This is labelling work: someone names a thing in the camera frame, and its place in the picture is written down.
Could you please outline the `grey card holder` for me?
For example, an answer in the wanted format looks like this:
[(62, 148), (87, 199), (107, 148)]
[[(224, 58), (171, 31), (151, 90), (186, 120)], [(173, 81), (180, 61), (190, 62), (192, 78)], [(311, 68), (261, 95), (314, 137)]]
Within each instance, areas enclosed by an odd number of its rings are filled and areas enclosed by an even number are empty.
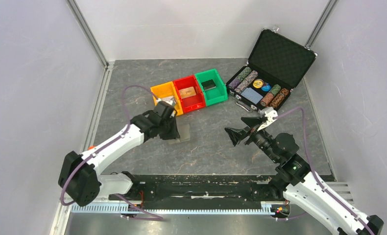
[(179, 138), (173, 139), (173, 140), (168, 140), (168, 144), (177, 144), (177, 143), (182, 143), (189, 141), (191, 139), (190, 135), (190, 126), (188, 124), (181, 125), (178, 127), (178, 132), (179, 132)]

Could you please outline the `tan card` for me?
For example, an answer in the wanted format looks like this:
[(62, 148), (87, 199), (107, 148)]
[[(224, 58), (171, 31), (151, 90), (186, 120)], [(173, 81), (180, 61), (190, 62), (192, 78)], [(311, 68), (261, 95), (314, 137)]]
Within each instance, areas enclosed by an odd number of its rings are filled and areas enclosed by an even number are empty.
[(196, 91), (194, 87), (187, 87), (187, 88), (180, 89), (178, 93), (181, 99), (189, 98), (196, 95)]

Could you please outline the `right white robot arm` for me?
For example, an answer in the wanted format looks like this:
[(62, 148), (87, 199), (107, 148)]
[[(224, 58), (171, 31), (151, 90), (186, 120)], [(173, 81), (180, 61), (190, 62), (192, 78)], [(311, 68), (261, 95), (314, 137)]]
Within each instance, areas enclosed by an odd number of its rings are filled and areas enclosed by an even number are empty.
[(242, 140), (254, 143), (275, 164), (277, 174), (269, 182), (269, 194), (275, 200), (286, 199), (315, 218), (334, 235), (379, 235), (384, 222), (367, 215), (343, 199), (321, 179), (310, 164), (298, 155), (293, 135), (273, 137), (265, 128), (266, 117), (242, 117), (243, 129), (226, 127), (233, 145)]

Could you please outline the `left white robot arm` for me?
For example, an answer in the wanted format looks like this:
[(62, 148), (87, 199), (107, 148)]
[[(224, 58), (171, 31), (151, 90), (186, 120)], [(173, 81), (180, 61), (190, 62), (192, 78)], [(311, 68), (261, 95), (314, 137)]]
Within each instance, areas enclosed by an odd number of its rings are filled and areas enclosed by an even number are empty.
[(68, 195), (83, 207), (99, 196), (121, 194), (135, 199), (140, 187), (129, 173), (104, 175), (103, 171), (129, 150), (159, 136), (163, 140), (180, 137), (176, 124), (175, 100), (157, 100), (152, 110), (134, 116), (121, 130), (101, 144), (82, 153), (71, 151), (63, 161), (58, 184), (61, 187), (60, 201), (64, 206)]

